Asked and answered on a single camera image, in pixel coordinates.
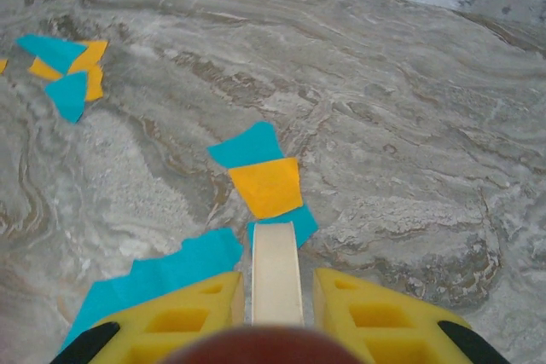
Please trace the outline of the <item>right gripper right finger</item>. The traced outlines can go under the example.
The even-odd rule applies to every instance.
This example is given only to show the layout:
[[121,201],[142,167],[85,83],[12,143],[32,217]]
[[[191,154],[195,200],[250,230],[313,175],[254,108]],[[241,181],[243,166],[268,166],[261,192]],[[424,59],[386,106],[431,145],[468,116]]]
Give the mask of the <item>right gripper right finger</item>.
[[333,269],[314,271],[315,325],[364,363],[506,363],[460,316]]

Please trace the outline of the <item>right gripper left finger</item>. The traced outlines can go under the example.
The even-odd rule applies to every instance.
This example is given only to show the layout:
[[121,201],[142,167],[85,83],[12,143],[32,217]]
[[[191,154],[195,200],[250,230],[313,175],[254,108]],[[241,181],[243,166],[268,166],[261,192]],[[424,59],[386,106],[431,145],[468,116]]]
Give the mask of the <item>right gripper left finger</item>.
[[157,363],[175,350],[240,325],[240,272],[216,275],[121,310],[80,333],[54,363]]

